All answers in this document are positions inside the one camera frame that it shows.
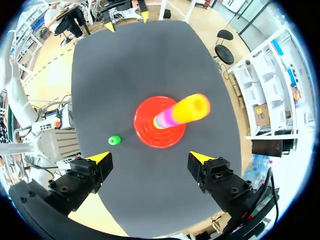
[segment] green ball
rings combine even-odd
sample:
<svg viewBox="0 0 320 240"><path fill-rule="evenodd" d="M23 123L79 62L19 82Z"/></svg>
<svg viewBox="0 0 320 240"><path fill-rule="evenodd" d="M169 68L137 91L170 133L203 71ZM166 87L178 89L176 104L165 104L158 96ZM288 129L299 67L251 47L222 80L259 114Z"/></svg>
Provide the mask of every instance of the green ball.
<svg viewBox="0 0 320 240"><path fill-rule="evenodd" d="M108 142L110 145L118 145L121 143L121 137L118 135L111 136Z"/></svg>

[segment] white shelving unit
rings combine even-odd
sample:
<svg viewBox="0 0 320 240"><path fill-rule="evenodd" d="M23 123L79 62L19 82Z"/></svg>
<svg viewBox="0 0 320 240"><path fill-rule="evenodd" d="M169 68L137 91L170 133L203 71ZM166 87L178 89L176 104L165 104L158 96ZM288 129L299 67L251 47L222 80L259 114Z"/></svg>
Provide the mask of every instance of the white shelving unit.
<svg viewBox="0 0 320 240"><path fill-rule="evenodd" d="M32 64L36 52L42 47L42 43L35 35L33 27L35 23L44 16L48 8L47 4L35 6L28 12L23 12L19 18L18 25L15 30L15 40L12 44L12 54L10 58L12 61L18 63L20 71L28 73L24 80L32 74L32 71L28 69L28 66ZM33 44L36 44L36 48L34 51L31 51L29 48ZM20 64L19 61L26 53L30 54L31 58L28 61L27 66L24 66Z"/></svg>
<svg viewBox="0 0 320 240"><path fill-rule="evenodd" d="M303 67L293 59L291 48L278 42L279 36L286 34L292 34L289 25L283 25L227 71L234 74L246 106L250 125L250 135L247 139L296 139L308 126L307 111L313 106L309 106L311 103L307 104L305 98L312 93L304 91L302 87L302 83L307 82L307 79L301 79L299 82L292 79L292 71L301 72ZM301 93L298 101L294 99L293 88ZM263 104L267 105L270 124L257 126L254 107ZM285 130L286 134L278 132L281 130Z"/></svg>

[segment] wooden floor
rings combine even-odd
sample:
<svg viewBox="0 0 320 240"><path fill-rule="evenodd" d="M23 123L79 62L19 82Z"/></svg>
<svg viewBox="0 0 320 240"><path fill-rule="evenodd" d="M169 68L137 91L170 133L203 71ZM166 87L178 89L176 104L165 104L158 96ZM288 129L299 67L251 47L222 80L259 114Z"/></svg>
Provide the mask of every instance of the wooden floor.
<svg viewBox="0 0 320 240"><path fill-rule="evenodd" d="M190 4L187 0L170 0L170 2L177 6L183 13L187 12ZM183 19L172 7L168 5L167 8L171 10L171 20ZM157 20L159 11L159 6L150 6L149 20ZM136 22L135 19L127 19L118 24L130 24L134 22ZM195 7L190 17L189 24L201 38L211 55L214 56L217 33L219 30L225 29L225 26L227 25L224 19L211 8L206 10L201 7ZM100 30L106 31L99 22L95 22L94 25L89 28L93 34ZM249 50L233 29L230 27L227 27L226 29L233 32L234 39L232 41L224 41L223 45L230 49L234 55L235 62L237 62L248 54ZM29 95L29 99L31 100L31 104L35 106L42 107L46 104L41 101L61 100L65 95L70 94L71 92L74 40L64 47L60 47L61 41L62 38L54 37L53 34L49 36L44 42L43 47L37 53L37 58L34 62L34 74L23 83L26 94ZM228 74L225 72L222 76L230 95L239 128L243 173L249 166L252 157L251 141L246 140L245 138L249 129L248 116L246 111L240 108L236 93L228 80ZM90 194L76 212L70 213L69 218L101 232L120 236L127 235L104 207L99 196L95 194ZM205 229L210 224L210 219L204 219L203 222L200 222L192 228L185 229L184 232L197 232L201 229Z"/></svg>

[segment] red base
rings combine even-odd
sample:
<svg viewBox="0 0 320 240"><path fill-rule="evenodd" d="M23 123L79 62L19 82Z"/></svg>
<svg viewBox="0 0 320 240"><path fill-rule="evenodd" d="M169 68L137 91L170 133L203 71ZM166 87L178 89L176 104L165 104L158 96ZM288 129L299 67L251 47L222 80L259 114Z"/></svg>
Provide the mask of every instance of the red base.
<svg viewBox="0 0 320 240"><path fill-rule="evenodd" d="M183 137L186 124L166 129L157 129L154 118L163 110L176 104L176 101L166 96L153 96L144 100L134 115L134 129L138 138L146 145L165 149L175 145Z"/></svg>

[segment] plastic water bottle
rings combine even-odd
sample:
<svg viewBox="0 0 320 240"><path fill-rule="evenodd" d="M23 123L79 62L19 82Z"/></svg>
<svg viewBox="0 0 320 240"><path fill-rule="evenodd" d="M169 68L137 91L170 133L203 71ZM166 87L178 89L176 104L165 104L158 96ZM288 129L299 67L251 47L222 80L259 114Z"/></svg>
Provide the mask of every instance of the plastic water bottle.
<svg viewBox="0 0 320 240"><path fill-rule="evenodd" d="M262 175L262 180L266 180L268 169L270 166L270 157L254 154L252 158L252 170Z"/></svg>
<svg viewBox="0 0 320 240"><path fill-rule="evenodd" d="M262 176L262 180L266 180L267 178L267 174L268 174L268 167L257 167L257 166L254 166L252 168L252 170L256 173L260 173L261 176Z"/></svg>
<svg viewBox="0 0 320 240"><path fill-rule="evenodd" d="M263 176L260 172L253 171L252 169L248 169L244 172L243 179L245 181L250 180L252 183L252 188L257 190L262 185Z"/></svg>
<svg viewBox="0 0 320 240"><path fill-rule="evenodd" d="M270 164L270 157L254 154L251 162L253 167L268 168Z"/></svg>

